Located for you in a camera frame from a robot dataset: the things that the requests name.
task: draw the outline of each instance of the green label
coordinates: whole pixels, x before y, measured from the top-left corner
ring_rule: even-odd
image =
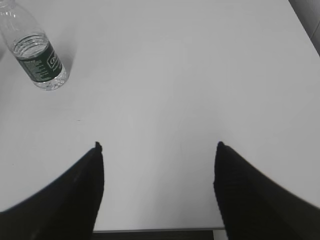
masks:
[[[47,48],[39,55],[31,58],[16,58],[32,81],[44,83],[54,79],[61,73],[60,62],[54,48],[49,42]]]

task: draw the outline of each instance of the white table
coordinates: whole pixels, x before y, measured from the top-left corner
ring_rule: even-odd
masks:
[[[320,59],[287,0],[24,0],[71,75],[0,61],[0,210],[100,141],[96,230],[216,228],[218,141],[320,207]]]

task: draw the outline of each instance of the gray wall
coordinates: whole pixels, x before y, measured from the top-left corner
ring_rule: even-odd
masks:
[[[320,0],[289,0],[289,2],[320,54]]]

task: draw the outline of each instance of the plastic bottle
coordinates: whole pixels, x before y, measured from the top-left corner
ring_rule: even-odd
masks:
[[[69,75],[35,18],[15,0],[0,0],[0,31],[32,82],[45,91],[61,87]]]

